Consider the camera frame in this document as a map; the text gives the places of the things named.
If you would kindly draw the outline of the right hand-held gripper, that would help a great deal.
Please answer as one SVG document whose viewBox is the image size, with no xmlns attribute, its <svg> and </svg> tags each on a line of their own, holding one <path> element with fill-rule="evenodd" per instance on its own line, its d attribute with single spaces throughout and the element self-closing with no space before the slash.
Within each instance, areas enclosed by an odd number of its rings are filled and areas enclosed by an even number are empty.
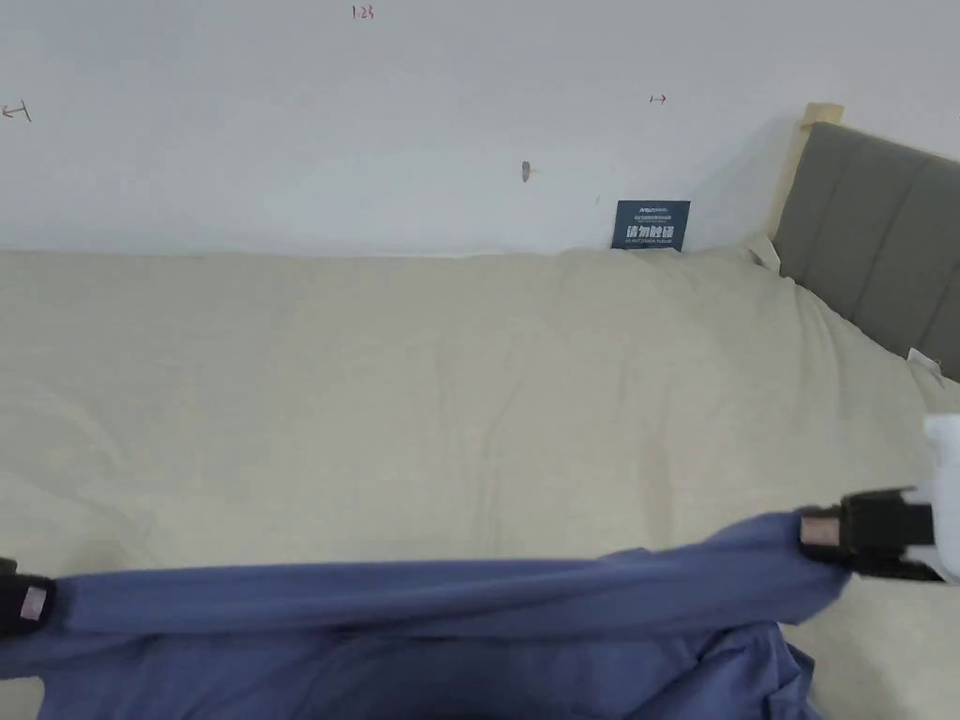
<svg viewBox="0 0 960 720">
<path fill-rule="evenodd" d="M 930 414 L 923 430 L 931 474 L 801 509 L 804 557 L 866 578 L 959 583 L 959 415 Z"/>
</svg>

